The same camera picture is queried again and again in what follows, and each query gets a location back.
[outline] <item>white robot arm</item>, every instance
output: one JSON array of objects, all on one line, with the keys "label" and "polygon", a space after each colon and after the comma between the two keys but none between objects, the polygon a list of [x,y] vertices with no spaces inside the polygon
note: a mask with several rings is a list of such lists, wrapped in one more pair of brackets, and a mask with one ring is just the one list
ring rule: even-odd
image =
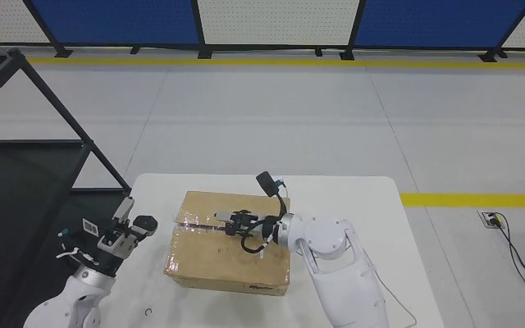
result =
[{"label": "white robot arm", "polygon": [[[334,327],[388,328],[385,299],[375,275],[376,268],[348,221],[304,219],[288,213],[281,219],[278,244],[291,252],[301,248],[322,308]],[[354,253],[350,264],[332,272],[319,269],[314,255],[334,260],[345,251]]]},{"label": "white robot arm", "polygon": [[[359,238],[347,220],[336,218],[304,218],[288,213],[279,196],[279,185],[267,172],[257,178],[269,197],[281,202],[279,216],[265,216],[246,211],[216,213],[226,223],[228,235],[241,235],[241,246],[249,253],[262,251],[272,240],[281,247],[302,251],[322,308],[334,327],[388,328],[385,299],[376,278],[376,268],[370,261]],[[261,235],[267,242],[257,249],[246,248],[243,240],[249,235]],[[337,271],[324,272],[316,256],[325,260],[340,258],[353,252],[354,260]]]},{"label": "white robot arm", "polygon": [[84,253],[69,236],[68,230],[58,234],[63,239],[65,252],[57,257],[69,256],[80,262],[79,269],[67,279],[64,290],[55,298],[38,305],[25,320],[24,328],[96,328],[100,326],[98,304],[111,293],[116,271],[144,238],[157,229],[151,216],[137,216],[130,226],[128,215],[135,201],[125,198],[117,208],[111,224],[98,239],[98,227],[83,220],[84,230],[95,235],[94,253]]}]

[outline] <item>white cable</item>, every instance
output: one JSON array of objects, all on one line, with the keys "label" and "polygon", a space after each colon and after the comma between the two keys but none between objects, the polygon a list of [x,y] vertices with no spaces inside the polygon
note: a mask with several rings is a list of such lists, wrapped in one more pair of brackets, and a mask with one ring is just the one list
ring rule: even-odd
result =
[{"label": "white cable", "polygon": [[71,252],[64,252],[61,254],[58,254],[56,258],[65,257],[66,255],[75,255],[79,252],[79,249],[77,247],[73,248]]},{"label": "white cable", "polygon": [[[372,263],[372,260],[368,256],[367,251],[364,251],[364,254],[367,256],[368,261],[370,263]],[[386,284],[383,282],[383,280],[379,276],[379,273],[377,273],[377,270],[375,270],[375,267],[374,267],[374,273],[376,273],[376,277],[379,280],[379,282],[381,283],[381,285],[383,285],[383,287],[385,287],[385,289],[390,293],[390,295],[392,295],[392,297],[395,299],[395,301],[412,317],[413,324],[408,325],[405,328],[412,328],[412,327],[416,326],[418,324],[418,319],[416,319],[416,317],[401,303],[401,301],[394,295],[394,293],[392,293],[392,291],[388,287],[386,287]]]}]

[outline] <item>panel base foot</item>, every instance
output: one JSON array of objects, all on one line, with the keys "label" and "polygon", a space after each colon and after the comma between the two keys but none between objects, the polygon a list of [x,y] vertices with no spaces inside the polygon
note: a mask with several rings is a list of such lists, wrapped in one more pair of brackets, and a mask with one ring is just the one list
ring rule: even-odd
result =
[{"label": "panel base foot", "polygon": [[355,59],[352,52],[339,52],[339,57],[341,57],[341,61],[352,61]]},{"label": "panel base foot", "polygon": [[73,53],[73,50],[64,49],[63,51],[57,52],[55,58],[68,58]]},{"label": "panel base foot", "polygon": [[199,51],[198,59],[212,59],[213,51],[210,50],[201,50]]}]

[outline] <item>white pegboard panel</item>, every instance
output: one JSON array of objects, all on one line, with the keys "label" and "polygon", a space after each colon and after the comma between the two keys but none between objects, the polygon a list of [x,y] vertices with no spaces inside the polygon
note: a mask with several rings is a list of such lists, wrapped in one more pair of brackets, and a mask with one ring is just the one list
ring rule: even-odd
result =
[{"label": "white pegboard panel", "polygon": [[525,48],[525,18],[505,41],[503,48]]},{"label": "white pegboard panel", "polygon": [[0,43],[48,43],[22,0],[0,0]]},{"label": "white pegboard panel", "polygon": [[198,0],[207,44],[346,45],[358,0]]}]

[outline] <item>white floor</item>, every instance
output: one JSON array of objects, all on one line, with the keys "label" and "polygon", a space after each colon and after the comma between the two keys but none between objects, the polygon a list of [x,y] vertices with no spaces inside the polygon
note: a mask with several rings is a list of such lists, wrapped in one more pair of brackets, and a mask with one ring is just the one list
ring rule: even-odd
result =
[{"label": "white floor", "polygon": [[[387,175],[402,192],[525,193],[523,71],[36,68],[131,184],[144,172],[268,170]],[[74,137],[22,73],[0,89],[0,139]],[[77,185],[115,183],[91,159]],[[406,209],[445,325],[523,327],[525,284],[476,210]],[[525,211],[499,210],[525,254]]]}]

